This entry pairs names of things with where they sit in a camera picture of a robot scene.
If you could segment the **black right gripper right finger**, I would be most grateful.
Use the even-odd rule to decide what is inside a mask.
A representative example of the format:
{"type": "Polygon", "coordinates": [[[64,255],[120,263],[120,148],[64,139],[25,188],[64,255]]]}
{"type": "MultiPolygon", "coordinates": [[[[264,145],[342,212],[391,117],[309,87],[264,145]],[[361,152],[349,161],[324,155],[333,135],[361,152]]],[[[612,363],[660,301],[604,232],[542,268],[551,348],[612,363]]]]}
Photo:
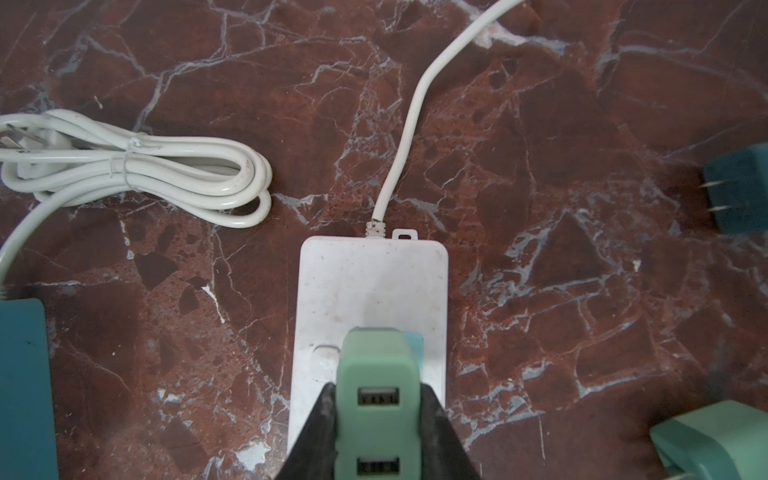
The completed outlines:
{"type": "Polygon", "coordinates": [[[421,384],[419,420],[423,480],[480,480],[434,390],[421,384]]]}

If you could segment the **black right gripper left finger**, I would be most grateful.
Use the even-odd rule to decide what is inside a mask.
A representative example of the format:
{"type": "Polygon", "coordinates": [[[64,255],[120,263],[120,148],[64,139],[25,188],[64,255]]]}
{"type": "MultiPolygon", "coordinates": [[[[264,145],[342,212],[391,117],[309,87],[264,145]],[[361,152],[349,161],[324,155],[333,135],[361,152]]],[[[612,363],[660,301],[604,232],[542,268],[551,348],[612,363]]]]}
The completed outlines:
{"type": "Polygon", "coordinates": [[[337,457],[336,385],[326,383],[276,480],[331,480],[337,457]]]}

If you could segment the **green charger plug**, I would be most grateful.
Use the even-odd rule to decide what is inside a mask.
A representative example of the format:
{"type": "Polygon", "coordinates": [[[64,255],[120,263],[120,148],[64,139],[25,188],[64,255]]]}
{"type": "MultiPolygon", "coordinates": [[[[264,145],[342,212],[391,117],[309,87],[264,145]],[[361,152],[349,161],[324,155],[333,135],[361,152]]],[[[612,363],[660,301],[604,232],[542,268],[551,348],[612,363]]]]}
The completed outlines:
{"type": "Polygon", "coordinates": [[[355,328],[337,369],[336,479],[419,479],[420,370],[396,329],[355,328]]]}
{"type": "Polygon", "coordinates": [[[725,400],[650,429],[669,479],[765,479],[767,413],[725,400]]]}

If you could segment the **teal power strip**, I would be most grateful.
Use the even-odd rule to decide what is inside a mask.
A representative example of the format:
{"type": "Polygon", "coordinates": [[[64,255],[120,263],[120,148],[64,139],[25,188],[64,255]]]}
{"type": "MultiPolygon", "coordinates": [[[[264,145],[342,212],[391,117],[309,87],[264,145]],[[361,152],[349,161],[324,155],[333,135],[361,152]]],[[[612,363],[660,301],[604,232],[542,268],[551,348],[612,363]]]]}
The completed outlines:
{"type": "Polygon", "coordinates": [[[38,299],[1,302],[1,477],[59,477],[46,320],[38,299]]]}

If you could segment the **long white power strip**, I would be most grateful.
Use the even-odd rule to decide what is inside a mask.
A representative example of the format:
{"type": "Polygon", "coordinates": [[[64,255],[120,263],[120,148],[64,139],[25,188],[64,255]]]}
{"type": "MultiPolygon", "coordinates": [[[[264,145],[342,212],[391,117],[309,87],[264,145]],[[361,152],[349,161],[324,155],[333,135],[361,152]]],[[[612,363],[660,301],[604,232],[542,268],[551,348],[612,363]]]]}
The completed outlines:
{"type": "Polygon", "coordinates": [[[449,256],[437,241],[397,229],[391,239],[313,236],[300,249],[287,445],[322,387],[336,379],[355,327],[397,328],[413,339],[422,382],[446,399],[449,256]]]}

